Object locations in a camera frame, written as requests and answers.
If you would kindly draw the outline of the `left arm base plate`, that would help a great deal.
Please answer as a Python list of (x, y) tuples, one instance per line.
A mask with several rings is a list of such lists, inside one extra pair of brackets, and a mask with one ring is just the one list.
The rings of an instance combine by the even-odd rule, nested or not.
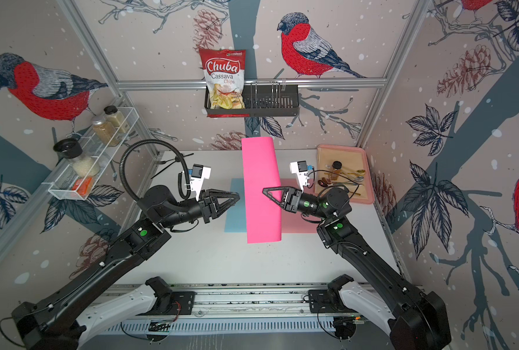
[(156, 300), (150, 315), (185, 316), (192, 313), (195, 292), (170, 292)]

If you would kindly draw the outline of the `magenta paper sheet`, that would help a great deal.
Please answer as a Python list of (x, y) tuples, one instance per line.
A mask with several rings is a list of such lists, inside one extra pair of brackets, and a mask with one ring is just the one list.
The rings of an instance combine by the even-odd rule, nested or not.
[(244, 201), (248, 244), (279, 242), (281, 208), (263, 194), (281, 185), (273, 140), (252, 137), (242, 141)]

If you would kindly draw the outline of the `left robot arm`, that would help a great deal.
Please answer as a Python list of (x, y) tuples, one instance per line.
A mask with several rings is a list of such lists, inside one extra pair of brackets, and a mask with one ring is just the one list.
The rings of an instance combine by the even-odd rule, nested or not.
[(11, 313), (26, 349), (77, 349), (91, 337), (140, 314), (182, 313), (184, 302), (160, 277), (145, 281), (130, 293), (91, 304), (128, 272), (149, 260), (182, 223), (209, 223), (237, 204), (236, 192), (204, 190), (198, 198), (177, 201), (167, 186), (150, 188), (137, 203), (142, 217), (116, 237), (105, 253), (67, 285), (37, 302), (24, 302)]

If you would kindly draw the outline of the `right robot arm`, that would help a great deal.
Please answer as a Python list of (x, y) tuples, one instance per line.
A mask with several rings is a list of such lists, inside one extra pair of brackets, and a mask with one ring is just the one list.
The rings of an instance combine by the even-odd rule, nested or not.
[(311, 195), (290, 186), (265, 188), (263, 195), (282, 210), (320, 219), (316, 231), (327, 249), (341, 256), (375, 290), (370, 293), (347, 276), (336, 279), (337, 303), (359, 312), (390, 338), (395, 349), (444, 349), (452, 338), (446, 305), (396, 272), (349, 222), (348, 191), (331, 188)]

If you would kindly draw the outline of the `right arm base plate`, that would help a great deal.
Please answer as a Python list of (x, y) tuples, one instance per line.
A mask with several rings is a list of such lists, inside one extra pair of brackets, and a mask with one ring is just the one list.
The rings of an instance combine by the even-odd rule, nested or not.
[(358, 314), (357, 310), (344, 306), (329, 290), (308, 290), (303, 300), (312, 314)]

